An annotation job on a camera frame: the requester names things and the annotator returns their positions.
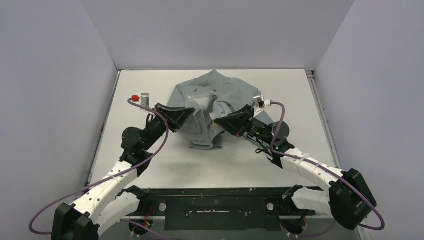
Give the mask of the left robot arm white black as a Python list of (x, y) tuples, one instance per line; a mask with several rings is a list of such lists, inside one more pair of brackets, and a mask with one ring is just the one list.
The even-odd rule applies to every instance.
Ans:
[(156, 153), (149, 149), (169, 132), (177, 132), (194, 114), (195, 108), (167, 107), (160, 103), (154, 109), (143, 107), (155, 115), (144, 129), (128, 127), (122, 133), (123, 154), (102, 180), (84, 189), (85, 193), (71, 204), (62, 203), (54, 213), (51, 239), (97, 240), (115, 223), (131, 213), (145, 214), (150, 202), (147, 193), (132, 186), (148, 168)]

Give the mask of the grey zip-up jacket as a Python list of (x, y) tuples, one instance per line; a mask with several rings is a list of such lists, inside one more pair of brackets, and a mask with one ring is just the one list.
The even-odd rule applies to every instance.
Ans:
[(177, 84), (167, 106), (194, 108), (194, 114), (178, 133), (190, 141), (190, 148), (221, 149), (224, 129), (213, 121), (254, 105), (259, 89), (239, 78), (227, 77), (213, 70), (200, 77)]

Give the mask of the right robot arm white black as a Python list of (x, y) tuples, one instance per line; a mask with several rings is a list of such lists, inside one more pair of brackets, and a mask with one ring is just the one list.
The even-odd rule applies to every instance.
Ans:
[(315, 184), (314, 190), (301, 185), (291, 187), (282, 195), (284, 210), (295, 214), (299, 210), (331, 215), (348, 230), (361, 226), (365, 218), (376, 211), (377, 202), (362, 174), (324, 164), (289, 143), (289, 126), (283, 118), (275, 123), (264, 123), (255, 117), (252, 106), (213, 123), (237, 138), (246, 135), (263, 147), (260, 151), (270, 156), (270, 162)]

